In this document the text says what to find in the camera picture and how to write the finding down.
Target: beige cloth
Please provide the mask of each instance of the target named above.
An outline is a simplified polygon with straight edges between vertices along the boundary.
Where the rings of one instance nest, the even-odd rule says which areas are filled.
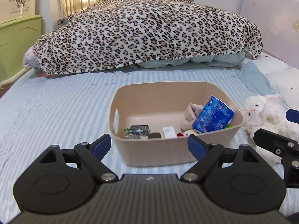
[[[183,131],[192,130],[192,124],[204,107],[202,105],[189,104],[185,111],[185,118],[181,121]]]

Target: white pillow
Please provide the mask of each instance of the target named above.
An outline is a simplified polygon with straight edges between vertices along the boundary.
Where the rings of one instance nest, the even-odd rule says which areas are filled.
[[[252,61],[260,72],[264,75],[268,75],[270,73],[274,73],[277,71],[283,71],[291,68],[288,64],[284,63],[282,60],[274,58],[271,55],[268,55],[264,52],[260,54],[260,56]]]
[[[299,70],[291,67],[266,75],[272,89],[281,94],[285,103],[294,110],[299,110]]]

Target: green object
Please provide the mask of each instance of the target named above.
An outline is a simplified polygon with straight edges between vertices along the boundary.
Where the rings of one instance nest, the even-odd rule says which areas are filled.
[[[25,52],[41,36],[41,15],[0,24],[0,83],[23,70]]]

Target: ribbed gray surface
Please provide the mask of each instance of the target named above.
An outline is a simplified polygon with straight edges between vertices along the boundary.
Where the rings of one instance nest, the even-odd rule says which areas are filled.
[[[210,202],[198,185],[180,182],[175,174],[128,174],[104,184],[95,197],[66,214],[23,213],[12,224],[287,224],[277,211],[241,215]]]
[[[0,99],[0,221],[6,223],[19,213],[13,198],[13,185],[49,145],[57,144],[66,149],[80,142],[95,141],[109,132],[108,111],[115,91],[126,84],[155,81],[211,82],[230,96],[238,107],[252,95],[235,69],[210,68],[196,63],[156,70],[134,71],[124,67],[122,71],[48,79],[27,73]],[[238,148],[241,143],[248,142],[244,130],[240,129],[230,147]],[[176,173],[180,177],[194,165],[128,167],[114,144],[102,162],[119,177],[123,173]],[[283,177],[281,164],[271,166]],[[299,211],[298,194],[298,189],[287,191],[281,213],[290,215]]]

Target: triangular cutout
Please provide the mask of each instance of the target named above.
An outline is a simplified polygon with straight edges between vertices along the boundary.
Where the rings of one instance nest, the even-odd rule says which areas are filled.
[[[40,161],[40,163],[56,162],[55,152],[49,151],[48,154]]]
[[[246,161],[246,162],[259,162],[259,160],[256,159],[256,157],[249,150],[244,150],[243,161]]]

